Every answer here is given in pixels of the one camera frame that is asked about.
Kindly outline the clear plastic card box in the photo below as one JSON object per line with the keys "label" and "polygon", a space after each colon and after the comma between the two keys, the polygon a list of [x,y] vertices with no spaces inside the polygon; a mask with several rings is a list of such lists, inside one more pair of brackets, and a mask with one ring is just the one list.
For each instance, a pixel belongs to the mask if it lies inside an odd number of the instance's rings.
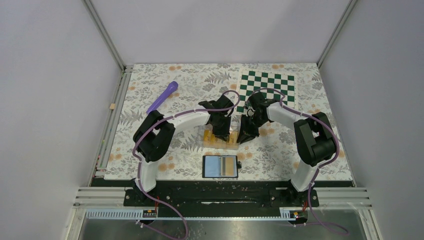
{"label": "clear plastic card box", "polygon": [[205,148],[237,150],[240,146],[240,144],[237,143],[238,135],[239,127],[237,125],[230,126],[229,138],[227,141],[216,137],[212,132],[212,126],[210,124],[200,126],[198,130],[199,143]]}

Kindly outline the floral pattern table mat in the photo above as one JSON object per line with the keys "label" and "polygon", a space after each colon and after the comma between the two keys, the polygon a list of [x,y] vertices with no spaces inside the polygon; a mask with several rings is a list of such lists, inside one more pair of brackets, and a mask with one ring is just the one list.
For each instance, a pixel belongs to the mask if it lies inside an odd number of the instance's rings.
{"label": "floral pattern table mat", "polygon": [[[136,177],[138,160],[132,154],[133,135],[149,106],[170,82],[177,82],[178,89],[159,107],[164,115],[194,109],[199,102],[216,100],[222,93],[234,98],[240,69],[244,67],[242,63],[136,64],[121,104],[104,178],[124,181]],[[248,64],[247,68],[293,76],[296,108],[308,114],[325,113],[336,129],[315,63],[256,63]],[[205,155],[236,155],[242,164],[239,179],[245,181],[288,180],[299,166],[295,134],[279,123],[264,124],[259,129],[259,137],[234,150],[204,147],[203,131],[204,127],[199,126],[173,137],[168,152],[156,166],[159,180],[201,180]]]}

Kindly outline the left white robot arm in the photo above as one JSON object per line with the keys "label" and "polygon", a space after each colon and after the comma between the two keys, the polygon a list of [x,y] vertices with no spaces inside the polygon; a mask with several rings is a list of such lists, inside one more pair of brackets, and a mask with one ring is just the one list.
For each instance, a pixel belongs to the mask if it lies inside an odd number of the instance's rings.
{"label": "left white robot arm", "polygon": [[150,112],[133,136],[132,155],[138,159],[135,184],[136,199],[144,206],[155,200],[158,161],[167,153],[174,135],[198,126],[211,125],[220,137],[229,137],[231,114],[240,102],[225,95],[218,100],[201,101],[197,107],[168,116],[158,110]]}

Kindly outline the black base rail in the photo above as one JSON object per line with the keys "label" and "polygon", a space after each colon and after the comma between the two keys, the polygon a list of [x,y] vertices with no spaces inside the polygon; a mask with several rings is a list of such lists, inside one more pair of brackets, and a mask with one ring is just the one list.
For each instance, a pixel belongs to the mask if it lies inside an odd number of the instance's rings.
{"label": "black base rail", "polygon": [[145,196],[131,180],[96,179],[78,190],[74,205],[97,219],[294,221],[310,209],[348,209],[363,197],[349,180],[319,180],[301,193],[288,181],[159,180]]}

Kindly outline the gold credit cards stack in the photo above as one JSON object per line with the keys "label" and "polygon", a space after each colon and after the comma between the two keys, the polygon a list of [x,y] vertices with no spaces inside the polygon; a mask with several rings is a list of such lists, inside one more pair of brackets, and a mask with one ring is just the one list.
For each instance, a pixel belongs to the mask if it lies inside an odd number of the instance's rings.
{"label": "gold credit cards stack", "polygon": [[224,142],[222,139],[216,138],[212,131],[205,129],[203,132],[203,146],[207,148],[216,149],[237,149],[239,144],[237,143],[238,132],[230,131],[230,138],[228,142]]}

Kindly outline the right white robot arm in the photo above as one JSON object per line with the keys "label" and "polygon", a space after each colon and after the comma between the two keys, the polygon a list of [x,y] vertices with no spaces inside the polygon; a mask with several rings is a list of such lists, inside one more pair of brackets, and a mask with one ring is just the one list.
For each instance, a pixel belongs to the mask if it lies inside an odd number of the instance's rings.
{"label": "right white robot arm", "polygon": [[256,90],[247,100],[252,115],[242,115],[237,143],[249,142],[259,134],[265,123],[277,122],[294,131],[300,162],[290,179],[292,189],[287,191],[287,201],[293,206],[306,199],[305,191],[312,188],[320,168],[334,162],[340,153],[338,138],[323,112],[313,115],[302,113],[276,99],[266,99]]}

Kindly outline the green white chessboard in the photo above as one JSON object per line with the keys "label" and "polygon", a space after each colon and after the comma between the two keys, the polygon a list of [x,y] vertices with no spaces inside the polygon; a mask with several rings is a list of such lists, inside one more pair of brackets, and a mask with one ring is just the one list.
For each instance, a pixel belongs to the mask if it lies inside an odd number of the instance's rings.
{"label": "green white chessboard", "polygon": [[240,102],[235,108],[238,115],[245,114],[250,107],[249,96],[260,90],[266,99],[279,101],[284,95],[283,103],[289,107],[297,108],[297,82],[294,75],[252,68],[241,68],[237,80],[236,91],[239,93]]}

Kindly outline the black leather card holder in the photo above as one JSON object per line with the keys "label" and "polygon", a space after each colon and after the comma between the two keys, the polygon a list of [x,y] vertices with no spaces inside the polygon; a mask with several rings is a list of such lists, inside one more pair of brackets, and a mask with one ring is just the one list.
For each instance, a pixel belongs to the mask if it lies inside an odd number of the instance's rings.
{"label": "black leather card holder", "polygon": [[[221,158],[234,157],[236,160],[236,176],[225,177],[221,175]],[[238,160],[236,155],[205,155],[202,158],[202,178],[204,179],[236,179],[239,176],[239,170],[242,168],[242,163]]]}

